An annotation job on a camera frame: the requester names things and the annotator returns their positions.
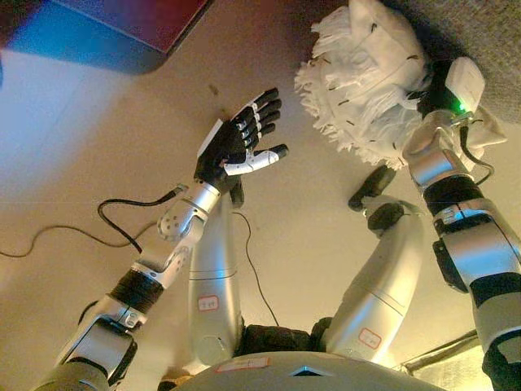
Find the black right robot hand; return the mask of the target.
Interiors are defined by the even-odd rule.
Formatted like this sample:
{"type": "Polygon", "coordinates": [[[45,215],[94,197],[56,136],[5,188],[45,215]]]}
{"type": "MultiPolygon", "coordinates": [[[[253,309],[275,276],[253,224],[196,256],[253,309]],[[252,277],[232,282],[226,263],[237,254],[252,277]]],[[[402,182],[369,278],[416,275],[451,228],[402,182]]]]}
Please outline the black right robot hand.
{"type": "Polygon", "coordinates": [[[485,80],[471,58],[436,61],[431,70],[431,84],[417,105],[423,117],[437,110],[449,111],[454,116],[476,112],[485,80]]]}

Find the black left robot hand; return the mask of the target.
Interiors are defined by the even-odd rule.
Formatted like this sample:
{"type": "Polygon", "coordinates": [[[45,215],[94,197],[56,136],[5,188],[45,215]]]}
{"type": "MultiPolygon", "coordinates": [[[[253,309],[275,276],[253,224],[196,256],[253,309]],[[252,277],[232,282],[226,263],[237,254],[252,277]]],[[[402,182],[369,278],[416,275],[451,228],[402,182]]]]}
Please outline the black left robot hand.
{"type": "Polygon", "coordinates": [[[259,142],[275,131],[282,100],[276,88],[246,103],[227,121],[217,121],[197,155],[194,179],[225,194],[244,174],[263,169],[285,157],[285,144],[259,150],[259,142]]]}

